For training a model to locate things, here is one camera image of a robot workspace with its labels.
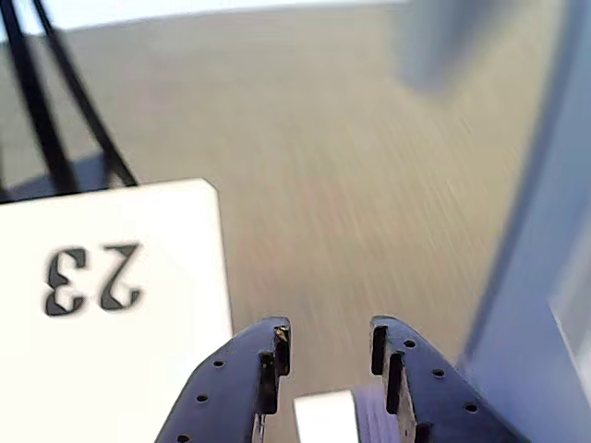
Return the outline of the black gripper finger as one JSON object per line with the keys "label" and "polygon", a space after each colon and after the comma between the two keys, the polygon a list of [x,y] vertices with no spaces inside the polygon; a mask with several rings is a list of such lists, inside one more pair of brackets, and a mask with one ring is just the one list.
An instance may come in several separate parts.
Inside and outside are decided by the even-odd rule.
{"label": "black gripper finger", "polygon": [[191,373],[156,440],[262,442],[290,357],[287,317],[267,317],[243,329]]}
{"label": "black gripper finger", "polygon": [[371,319],[371,372],[400,442],[526,442],[455,367],[396,317]]}

